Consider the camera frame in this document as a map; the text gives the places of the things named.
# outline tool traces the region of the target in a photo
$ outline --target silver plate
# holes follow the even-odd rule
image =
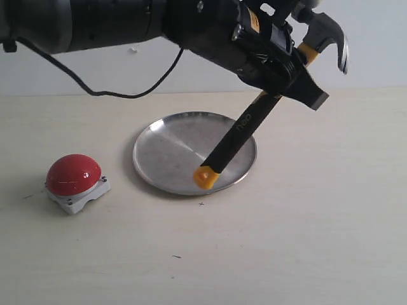
[[[213,189],[200,189],[193,173],[234,122],[210,112],[183,112],[160,119],[135,142],[135,169],[147,183],[173,194],[197,196],[226,189],[246,177],[253,166],[257,156],[254,137],[225,168]]]

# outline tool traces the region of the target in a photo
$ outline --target wall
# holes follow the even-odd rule
[[[402,0],[378,1],[325,0],[316,10],[325,11],[344,28],[350,42],[350,69],[343,76],[336,68],[336,48],[310,67],[323,88],[407,85],[404,53],[407,28]],[[294,26],[300,42],[304,25]],[[136,47],[137,54],[129,49]],[[58,55],[94,90],[137,93],[149,88],[167,70],[178,52],[177,46],[155,39],[139,46],[127,45],[101,50]],[[221,92],[247,90],[235,75],[186,52],[177,69],[156,92]],[[0,95],[76,95],[80,88],[58,71],[20,47],[16,54],[0,53]]]

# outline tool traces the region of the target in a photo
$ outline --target red dome button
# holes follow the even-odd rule
[[[74,196],[91,189],[102,175],[99,164],[83,154],[56,161],[46,176],[48,190],[57,196]]]

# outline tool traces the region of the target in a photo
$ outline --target white table surface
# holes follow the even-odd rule
[[[143,183],[135,137],[256,93],[0,98],[0,304],[406,304],[407,89],[330,94],[281,102],[247,178],[203,198]],[[71,153],[113,185],[73,217],[43,192]]]

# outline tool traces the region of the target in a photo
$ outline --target yellow grip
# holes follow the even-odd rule
[[[201,166],[193,174],[193,180],[201,189],[212,189],[219,176],[209,166]]]
[[[315,51],[313,48],[311,48],[309,45],[305,43],[301,43],[298,48],[301,52],[307,56],[308,63],[307,66],[309,66],[319,55],[318,51]]]

